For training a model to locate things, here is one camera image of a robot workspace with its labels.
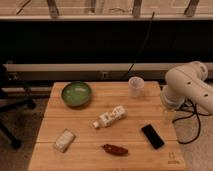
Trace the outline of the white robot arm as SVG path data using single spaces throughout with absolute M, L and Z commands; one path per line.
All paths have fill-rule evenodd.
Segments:
M 160 94 L 162 104 L 167 110 L 175 110 L 189 99 L 213 114 L 213 87 L 205 83 L 207 76 L 207 66 L 200 61 L 168 70 Z

